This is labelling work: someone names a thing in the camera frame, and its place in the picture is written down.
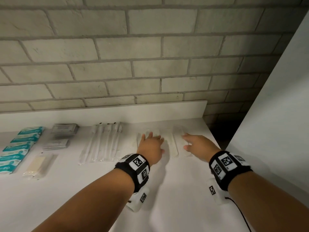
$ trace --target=white counter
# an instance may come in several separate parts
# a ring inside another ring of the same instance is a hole
[[[184,126],[189,133],[214,140],[202,118],[126,124],[119,146],[124,156],[136,151],[137,129]],[[49,151],[58,156],[47,175],[40,180],[22,177],[42,144],[50,137],[46,130],[16,171],[0,176],[0,228],[5,232],[33,230],[75,193],[114,168],[114,162],[78,165],[90,127],[82,127],[67,149]],[[0,148],[17,132],[0,133]],[[125,208],[111,231],[237,231],[247,232],[241,214],[233,203],[217,205],[206,181],[212,177],[208,164],[196,157],[170,158],[168,145],[162,160],[150,170],[150,194],[137,213]]]

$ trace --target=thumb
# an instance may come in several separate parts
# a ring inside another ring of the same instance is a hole
[[[194,135],[185,133],[185,134],[182,136],[182,138],[183,138],[184,140],[186,140],[188,143],[192,143],[193,138],[194,138]]]
[[[185,145],[183,146],[183,148],[188,151],[188,152],[191,152],[191,145]]]

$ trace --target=wristband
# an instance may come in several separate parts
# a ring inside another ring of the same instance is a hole
[[[134,193],[138,192],[149,179],[149,163],[146,158],[140,154],[124,156],[115,165],[115,168],[121,169],[130,175],[135,185]]]
[[[234,177],[252,171],[250,165],[241,156],[228,151],[216,153],[209,161],[209,167],[219,187],[224,191],[227,191]]]

